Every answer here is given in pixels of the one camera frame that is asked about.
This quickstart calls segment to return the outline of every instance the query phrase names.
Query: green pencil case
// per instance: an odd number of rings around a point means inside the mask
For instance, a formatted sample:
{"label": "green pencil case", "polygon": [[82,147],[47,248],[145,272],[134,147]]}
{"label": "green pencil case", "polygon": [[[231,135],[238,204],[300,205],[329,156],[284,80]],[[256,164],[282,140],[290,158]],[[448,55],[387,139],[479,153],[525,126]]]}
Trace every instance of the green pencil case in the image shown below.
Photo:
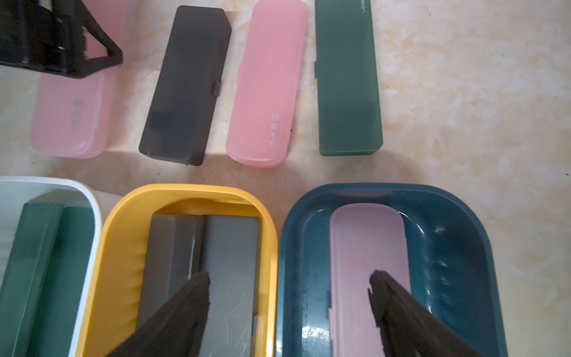
{"label": "green pencil case", "polygon": [[369,155],[383,145],[369,0],[316,0],[319,151]]}

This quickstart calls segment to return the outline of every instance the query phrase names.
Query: dark blue tray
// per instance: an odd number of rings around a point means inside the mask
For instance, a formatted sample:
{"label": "dark blue tray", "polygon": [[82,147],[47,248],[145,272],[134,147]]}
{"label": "dark blue tray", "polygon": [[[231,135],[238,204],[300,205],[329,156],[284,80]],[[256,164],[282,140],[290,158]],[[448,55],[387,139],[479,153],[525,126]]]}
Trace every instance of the dark blue tray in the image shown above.
{"label": "dark blue tray", "polygon": [[483,356],[507,357],[492,249],[482,223],[444,190],[393,183],[321,186],[289,212],[280,240],[276,357],[331,356],[329,217],[340,206],[360,202],[386,204],[403,217],[412,294]]}

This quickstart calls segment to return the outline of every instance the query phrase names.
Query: beige marble countertop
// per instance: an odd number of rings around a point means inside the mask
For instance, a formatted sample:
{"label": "beige marble countertop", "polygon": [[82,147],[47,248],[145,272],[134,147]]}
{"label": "beige marble countertop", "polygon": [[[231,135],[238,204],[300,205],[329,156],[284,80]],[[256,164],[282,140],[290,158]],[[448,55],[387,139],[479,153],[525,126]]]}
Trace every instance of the beige marble countertop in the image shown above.
{"label": "beige marble countertop", "polygon": [[[29,145],[39,75],[0,68],[0,174],[82,181],[124,195],[149,183],[234,186],[258,197],[278,232],[293,204],[331,182],[405,182],[450,191],[489,234],[511,356],[571,355],[571,2],[372,0],[385,143],[366,157],[322,157],[305,43],[291,149],[256,170],[224,149],[254,0],[132,0],[107,150],[48,157]],[[234,32],[207,158],[192,167],[138,153],[179,5],[221,7]]]}

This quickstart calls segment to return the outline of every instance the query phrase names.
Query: pink pencil case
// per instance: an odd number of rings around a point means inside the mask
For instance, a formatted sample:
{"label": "pink pencil case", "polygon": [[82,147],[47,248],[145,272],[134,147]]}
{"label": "pink pencil case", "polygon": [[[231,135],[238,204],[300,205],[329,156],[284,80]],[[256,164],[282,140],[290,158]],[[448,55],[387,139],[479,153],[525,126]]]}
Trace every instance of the pink pencil case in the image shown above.
{"label": "pink pencil case", "polygon": [[382,204],[354,203],[333,212],[329,229],[333,357],[383,356],[369,278],[375,270],[385,270],[411,290],[403,219]]}
{"label": "pink pencil case", "polygon": [[[84,0],[100,27],[121,46],[128,0]],[[107,55],[88,35],[91,58]],[[92,158],[105,150],[114,99],[117,67],[82,79],[42,74],[32,119],[30,143],[36,150],[59,157]]]}
{"label": "pink pencil case", "polygon": [[226,141],[243,165],[270,169],[286,159],[306,26],[301,0],[254,6]]}

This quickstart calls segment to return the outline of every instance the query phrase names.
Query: plastic container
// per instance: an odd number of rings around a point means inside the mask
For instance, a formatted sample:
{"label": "plastic container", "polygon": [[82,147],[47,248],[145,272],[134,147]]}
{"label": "plastic container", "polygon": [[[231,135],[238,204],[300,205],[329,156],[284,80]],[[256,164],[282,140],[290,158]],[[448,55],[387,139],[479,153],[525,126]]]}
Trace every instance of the plastic container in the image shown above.
{"label": "plastic container", "polygon": [[301,0],[254,6],[226,140],[243,165],[270,169],[286,159],[306,27]]}
{"label": "plastic container", "polygon": [[331,214],[329,237],[333,357],[380,356],[383,344],[367,290],[375,270],[411,290],[403,219],[383,204],[346,204]]}
{"label": "plastic container", "polygon": [[383,145],[369,0],[316,0],[319,151],[368,155]]}
{"label": "plastic container", "polygon": [[255,350],[260,233],[256,217],[206,216],[200,271],[210,277],[210,308],[199,357]]}
{"label": "plastic container", "polygon": [[234,215],[262,222],[256,357],[274,352],[278,236],[266,208],[231,187],[151,184],[125,196],[103,226],[77,357],[101,357],[135,331],[147,238],[154,213]]}
{"label": "plastic container", "polygon": [[77,349],[79,330],[83,321],[83,311],[87,302],[87,293],[93,274],[95,253],[99,244],[103,221],[121,197],[94,191],[83,183],[67,179],[26,176],[0,177],[0,280],[4,275],[24,203],[51,192],[53,194],[46,199],[49,202],[61,203],[65,206],[91,207],[95,218],[93,244],[70,346],[69,356],[72,357]]}
{"label": "plastic container", "polygon": [[[83,0],[100,27],[120,47],[128,0]],[[87,36],[90,58],[107,55],[93,36]],[[92,158],[103,152],[118,68],[82,79],[43,74],[32,119],[30,144],[53,156]]]}
{"label": "plastic container", "polygon": [[444,190],[395,183],[321,186],[289,212],[280,240],[276,357],[331,356],[329,219],[351,203],[397,210],[412,294],[482,356],[507,357],[492,249],[481,222]]}
{"label": "plastic container", "polygon": [[141,154],[202,164],[231,32],[224,10],[179,6],[139,144]]}

